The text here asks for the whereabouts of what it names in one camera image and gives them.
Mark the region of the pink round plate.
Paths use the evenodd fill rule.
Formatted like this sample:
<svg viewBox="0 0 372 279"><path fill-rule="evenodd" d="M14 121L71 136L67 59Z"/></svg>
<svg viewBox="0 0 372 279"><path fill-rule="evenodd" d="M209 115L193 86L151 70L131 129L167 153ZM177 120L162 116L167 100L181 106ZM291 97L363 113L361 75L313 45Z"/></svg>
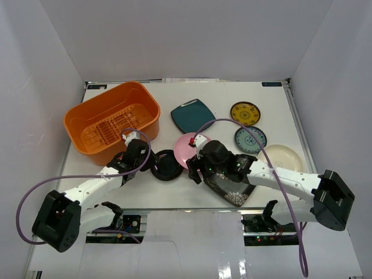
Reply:
<svg viewBox="0 0 372 279"><path fill-rule="evenodd" d="M173 149L176 161L186 170L188 170L187 160L197 154L197 148L189 146L189 141L194 135L195 133L182 135L175 143Z"/></svg>

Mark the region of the black round plate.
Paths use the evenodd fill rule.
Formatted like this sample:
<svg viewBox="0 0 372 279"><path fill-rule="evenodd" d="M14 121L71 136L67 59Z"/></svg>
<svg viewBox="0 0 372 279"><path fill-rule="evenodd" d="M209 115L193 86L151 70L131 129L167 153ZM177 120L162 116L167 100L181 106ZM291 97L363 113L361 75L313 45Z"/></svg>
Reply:
<svg viewBox="0 0 372 279"><path fill-rule="evenodd" d="M157 161L151 167L152 174L161 181L172 181L178 178L184 168L177 161L172 149L164 149L156 153Z"/></svg>

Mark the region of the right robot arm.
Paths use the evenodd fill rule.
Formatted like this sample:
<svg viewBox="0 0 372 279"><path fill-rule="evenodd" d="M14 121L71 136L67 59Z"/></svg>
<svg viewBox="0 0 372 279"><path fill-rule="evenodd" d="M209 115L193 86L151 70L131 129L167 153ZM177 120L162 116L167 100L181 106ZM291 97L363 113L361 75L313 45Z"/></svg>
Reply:
<svg viewBox="0 0 372 279"><path fill-rule="evenodd" d="M341 176L331 170L310 174L270 167L246 154L233 154L221 142L202 136L189 145L196 155L187 160L188 177L205 183L236 207L241 207L257 186L263 186L297 199L273 200L262 213L263 227L271 232L289 223L318 222L334 231L343 231L355 201L355 195Z"/></svg>

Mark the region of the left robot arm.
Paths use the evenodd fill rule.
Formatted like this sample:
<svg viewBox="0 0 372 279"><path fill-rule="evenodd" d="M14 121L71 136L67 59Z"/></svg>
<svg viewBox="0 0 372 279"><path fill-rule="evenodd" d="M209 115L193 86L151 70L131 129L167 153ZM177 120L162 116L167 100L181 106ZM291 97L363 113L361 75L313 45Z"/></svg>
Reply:
<svg viewBox="0 0 372 279"><path fill-rule="evenodd" d="M49 192L32 226L32 233L58 252L67 251L81 230L120 231L123 211L111 202L97 201L159 162L149 145L133 139L94 178L65 192Z"/></svg>

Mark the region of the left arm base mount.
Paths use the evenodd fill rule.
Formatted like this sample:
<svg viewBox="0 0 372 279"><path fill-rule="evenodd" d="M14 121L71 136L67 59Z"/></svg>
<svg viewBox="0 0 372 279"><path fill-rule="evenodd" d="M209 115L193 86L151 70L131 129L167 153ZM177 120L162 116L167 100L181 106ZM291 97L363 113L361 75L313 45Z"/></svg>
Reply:
<svg viewBox="0 0 372 279"><path fill-rule="evenodd" d="M123 215L119 230L128 232L130 234L137 234L141 229L141 216L140 215Z"/></svg>

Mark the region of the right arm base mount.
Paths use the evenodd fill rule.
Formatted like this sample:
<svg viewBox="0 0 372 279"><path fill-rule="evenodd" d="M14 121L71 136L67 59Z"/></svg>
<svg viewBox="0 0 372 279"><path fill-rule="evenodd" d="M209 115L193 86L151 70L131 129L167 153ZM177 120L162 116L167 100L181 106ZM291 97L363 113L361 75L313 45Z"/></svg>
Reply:
<svg viewBox="0 0 372 279"><path fill-rule="evenodd" d="M246 233L295 233L293 223L280 225L271 217L263 219L261 214L244 214L241 223L243 224Z"/></svg>

